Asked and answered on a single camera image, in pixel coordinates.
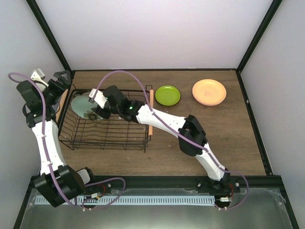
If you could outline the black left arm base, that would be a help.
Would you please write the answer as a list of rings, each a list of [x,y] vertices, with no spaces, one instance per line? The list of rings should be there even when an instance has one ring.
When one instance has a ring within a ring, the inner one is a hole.
[[[93,186],[86,187],[83,193],[84,205],[100,205],[102,198],[109,193],[111,182],[98,183]]]

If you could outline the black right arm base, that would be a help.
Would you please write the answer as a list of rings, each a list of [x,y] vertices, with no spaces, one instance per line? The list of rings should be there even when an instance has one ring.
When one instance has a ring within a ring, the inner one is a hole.
[[[196,184],[198,193],[214,196],[214,205],[217,208],[228,210],[239,202],[240,187],[234,180],[229,179],[223,183],[211,180],[209,177],[200,177],[196,180]]]

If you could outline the cream yellow plastic plate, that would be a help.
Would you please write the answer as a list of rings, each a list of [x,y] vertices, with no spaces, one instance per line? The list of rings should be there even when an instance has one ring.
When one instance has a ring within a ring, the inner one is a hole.
[[[215,103],[221,98],[226,98],[227,91],[219,81],[203,79],[193,85],[192,94],[193,97]]]

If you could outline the light blue floral plate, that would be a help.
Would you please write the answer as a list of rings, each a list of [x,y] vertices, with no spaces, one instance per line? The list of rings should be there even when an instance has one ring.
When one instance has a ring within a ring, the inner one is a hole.
[[[71,108],[75,114],[83,119],[97,121],[103,118],[96,114],[92,109],[97,108],[96,102],[91,103],[87,95],[76,96],[71,102]]]

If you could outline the lime green plate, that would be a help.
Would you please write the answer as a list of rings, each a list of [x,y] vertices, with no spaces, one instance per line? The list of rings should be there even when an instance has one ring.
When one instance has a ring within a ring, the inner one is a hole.
[[[180,101],[181,94],[176,87],[171,85],[164,85],[156,90],[155,99],[161,105],[172,106]]]

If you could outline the pink plastic plate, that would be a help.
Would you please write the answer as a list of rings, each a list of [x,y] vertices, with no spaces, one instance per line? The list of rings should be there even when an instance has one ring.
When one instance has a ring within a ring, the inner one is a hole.
[[[215,105],[219,105],[220,103],[222,103],[225,100],[225,97],[221,98],[220,100],[217,100],[215,103],[211,103],[211,102],[208,102],[206,100],[199,99],[197,97],[194,97],[194,99],[197,102],[199,102],[200,104],[203,104],[203,105],[206,105],[206,106],[215,106]]]

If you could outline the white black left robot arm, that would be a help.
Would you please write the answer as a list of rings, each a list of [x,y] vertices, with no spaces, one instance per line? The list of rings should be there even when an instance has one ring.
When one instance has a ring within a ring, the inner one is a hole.
[[[97,188],[97,180],[89,168],[75,171],[64,161],[53,106],[71,85],[71,75],[63,71],[54,76],[55,80],[45,82],[42,70],[35,69],[16,89],[25,101],[22,112],[39,147],[41,169],[40,176],[34,180],[36,189],[53,207],[63,203],[76,206],[79,195]]]

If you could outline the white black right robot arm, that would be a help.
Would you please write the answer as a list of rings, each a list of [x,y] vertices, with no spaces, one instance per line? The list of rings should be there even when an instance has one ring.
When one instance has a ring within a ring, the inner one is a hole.
[[[180,150],[195,157],[205,169],[212,180],[212,188],[217,192],[228,188],[230,174],[213,154],[206,132],[195,116],[174,116],[151,108],[144,102],[129,100],[115,85],[104,91],[92,89],[89,98],[97,103],[93,111],[103,119],[115,114],[127,122],[150,125],[177,137]]]

